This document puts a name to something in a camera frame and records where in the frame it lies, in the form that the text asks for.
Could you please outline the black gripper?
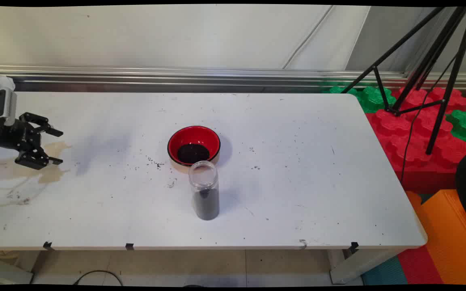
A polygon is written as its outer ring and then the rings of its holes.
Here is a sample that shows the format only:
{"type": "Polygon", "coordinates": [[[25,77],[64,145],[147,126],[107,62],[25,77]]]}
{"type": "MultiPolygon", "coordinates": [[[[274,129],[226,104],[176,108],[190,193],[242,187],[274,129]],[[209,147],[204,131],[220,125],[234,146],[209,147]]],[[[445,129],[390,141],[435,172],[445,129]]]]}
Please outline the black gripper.
{"type": "Polygon", "coordinates": [[[19,120],[7,127],[0,127],[0,147],[19,152],[15,164],[41,170],[49,164],[59,165],[64,161],[48,156],[40,146],[41,133],[55,137],[63,136],[63,131],[55,129],[44,116],[25,112],[19,120]]]}

